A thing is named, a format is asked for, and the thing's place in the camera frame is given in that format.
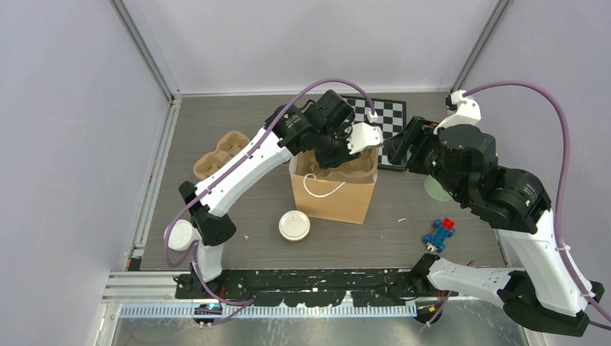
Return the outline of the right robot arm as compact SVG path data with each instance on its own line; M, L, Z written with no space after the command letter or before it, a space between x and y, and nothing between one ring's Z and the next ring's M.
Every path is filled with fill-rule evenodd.
M523 169L500 166L492 135L466 124L435 130L434 123L414 117L383 147L391 162L403 160L410 172L435 178L461 208L496 229L521 262L519 268L485 270L425 254L410 273L416 293L462 293L500 307L512 321L536 332L585 333L591 324L585 310L599 302L604 287L571 278L542 182Z

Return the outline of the white plastic cup lid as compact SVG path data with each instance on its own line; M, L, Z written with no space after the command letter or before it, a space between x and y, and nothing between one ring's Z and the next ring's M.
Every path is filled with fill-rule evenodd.
M299 211L291 210L282 215L278 223L281 236L288 241L301 241L307 237L311 227L309 217Z

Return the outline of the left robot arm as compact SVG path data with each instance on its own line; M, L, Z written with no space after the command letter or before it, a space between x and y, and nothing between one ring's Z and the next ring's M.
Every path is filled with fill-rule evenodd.
M303 107L279 106L254 139L217 172L179 192L199 233L192 262L193 288L203 298L220 292L223 247L235 233L228 215L231 206L264 175L304 151L314 151L325 168L353 159L348 129L354 121L351 105L328 90Z

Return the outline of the brown paper bag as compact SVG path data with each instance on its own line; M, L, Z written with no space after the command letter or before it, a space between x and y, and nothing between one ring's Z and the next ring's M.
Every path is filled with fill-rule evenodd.
M290 160L288 170L297 210L311 218L359 225L365 222L378 171L373 175L373 182L367 184L328 181L314 174L297 175L296 157Z

